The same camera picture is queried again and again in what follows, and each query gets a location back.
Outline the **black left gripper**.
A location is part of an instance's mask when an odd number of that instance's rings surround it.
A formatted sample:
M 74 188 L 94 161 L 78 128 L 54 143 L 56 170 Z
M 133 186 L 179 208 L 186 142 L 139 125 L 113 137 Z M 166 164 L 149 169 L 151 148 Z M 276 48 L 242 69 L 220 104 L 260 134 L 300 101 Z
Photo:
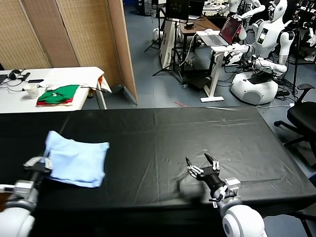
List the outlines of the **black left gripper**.
M 41 156 L 33 157 L 23 164 L 26 170 L 31 172 L 51 173 L 53 166 L 50 158 L 45 158 L 44 163 L 40 162 Z

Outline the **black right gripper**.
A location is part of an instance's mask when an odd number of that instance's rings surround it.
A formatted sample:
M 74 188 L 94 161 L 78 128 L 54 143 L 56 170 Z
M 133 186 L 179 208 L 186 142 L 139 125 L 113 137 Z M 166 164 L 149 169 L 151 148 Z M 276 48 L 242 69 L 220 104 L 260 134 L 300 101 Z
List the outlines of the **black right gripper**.
M 199 168 L 191 163 L 186 158 L 187 171 L 192 177 L 197 177 L 198 180 L 204 181 L 211 191 L 216 191 L 220 187 L 223 187 L 225 183 L 219 178 L 220 164 L 213 156 L 204 154 L 210 166 Z

